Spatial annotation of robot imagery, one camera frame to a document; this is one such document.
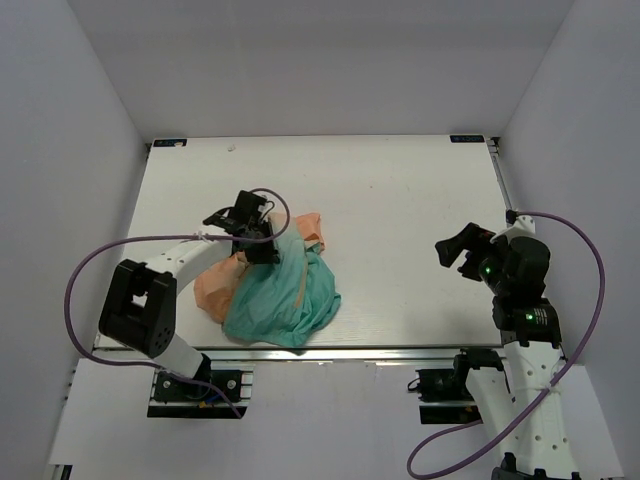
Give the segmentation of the orange and teal jacket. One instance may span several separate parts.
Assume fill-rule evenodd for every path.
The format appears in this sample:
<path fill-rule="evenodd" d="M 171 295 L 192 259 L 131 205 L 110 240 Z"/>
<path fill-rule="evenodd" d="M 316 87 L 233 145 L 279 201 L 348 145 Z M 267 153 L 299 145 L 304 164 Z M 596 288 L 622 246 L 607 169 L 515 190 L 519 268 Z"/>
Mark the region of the orange and teal jacket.
<path fill-rule="evenodd" d="M 252 265 L 242 252 L 214 264 L 194 281 L 195 303 L 228 337 L 298 348 L 341 306 L 335 276 L 321 257 L 321 215 L 292 219 L 275 246 L 277 264 Z"/>

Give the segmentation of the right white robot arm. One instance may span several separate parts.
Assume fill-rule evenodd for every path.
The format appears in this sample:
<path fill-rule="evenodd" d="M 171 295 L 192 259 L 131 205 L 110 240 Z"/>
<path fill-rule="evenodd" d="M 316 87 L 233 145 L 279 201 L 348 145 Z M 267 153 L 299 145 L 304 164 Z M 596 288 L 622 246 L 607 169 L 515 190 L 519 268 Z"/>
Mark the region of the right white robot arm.
<path fill-rule="evenodd" d="M 531 220 L 496 234 L 475 223 L 436 243 L 439 262 L 492 292 L 492 318 L 502 350 L 457 355 L 453 390 L 473 399 L 487 434 L 499 442 L 495 479 L 577 479 L 552 379 L 566 364 L 556 310 L 544 296 L 551 253 L 533 236 Z"/>

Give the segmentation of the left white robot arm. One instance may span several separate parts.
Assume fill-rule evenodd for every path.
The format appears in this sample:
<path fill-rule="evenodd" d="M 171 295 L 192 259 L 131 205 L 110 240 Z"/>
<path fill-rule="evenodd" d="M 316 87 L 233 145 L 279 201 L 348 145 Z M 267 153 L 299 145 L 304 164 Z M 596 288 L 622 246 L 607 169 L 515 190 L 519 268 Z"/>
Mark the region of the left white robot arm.
<path fill-rule="evenodd" d="M 144 261 L 125 259 L 113 274 L 100 315 L 99 333 L 177 376 L 177 387 L 199 399 L 211 387 L 211 360 L 176 333 L 181 291 L 214 264 L 240 253 L 254 264 L 279 261 L 274 227 L 260 211 L 206 219 L 205 231 Z"/>

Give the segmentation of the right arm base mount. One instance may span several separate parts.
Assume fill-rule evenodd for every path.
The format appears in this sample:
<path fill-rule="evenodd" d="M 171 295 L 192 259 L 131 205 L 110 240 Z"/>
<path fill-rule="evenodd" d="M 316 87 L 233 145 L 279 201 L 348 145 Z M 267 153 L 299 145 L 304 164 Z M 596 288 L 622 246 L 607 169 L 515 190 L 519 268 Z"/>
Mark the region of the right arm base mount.
<path fill-rule="evenodd" d="M 499 356 L 486 351 L 458 355 L 449 369 L 426 368 L 407 384 L 419 396 L 423 425 L 486 422 L 501 430 L 514 418 L 513 402 Z"/>

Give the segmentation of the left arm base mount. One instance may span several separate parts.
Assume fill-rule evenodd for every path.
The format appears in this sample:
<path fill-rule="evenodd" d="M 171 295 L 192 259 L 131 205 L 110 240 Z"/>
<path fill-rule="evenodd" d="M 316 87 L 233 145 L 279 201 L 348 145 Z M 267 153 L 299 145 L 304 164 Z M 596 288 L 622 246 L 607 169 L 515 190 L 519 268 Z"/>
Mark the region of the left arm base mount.
<path fill-rule="evenodd" d="M 222 367 L 211 371 L 210 383 L 226 395 L 238 411 L 237 416 L 217 391 L 178 381 L 166 372 L 159 371 L 154 374 L 147 417 L 239 420 L 249 405 L 253 378 L 252 369 Z"/>

